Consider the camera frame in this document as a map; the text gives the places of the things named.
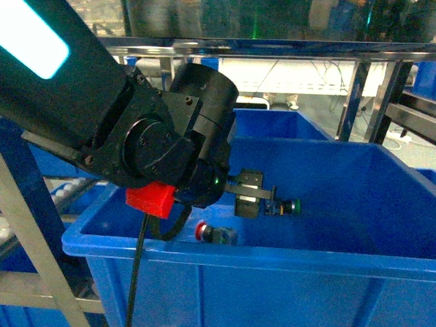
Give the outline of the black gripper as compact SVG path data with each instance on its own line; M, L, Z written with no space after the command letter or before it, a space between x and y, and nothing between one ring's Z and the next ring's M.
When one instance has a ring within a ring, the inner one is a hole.
M216 203L224 193L233 193L234 214L244 218L256 218L260 211L260 200L275 199L275 186L271 190L262 189L262 172L246 168L236 176L230 176L228 172L227 164L198 165L191 178L176 191L176 200L197 208L206 208Z

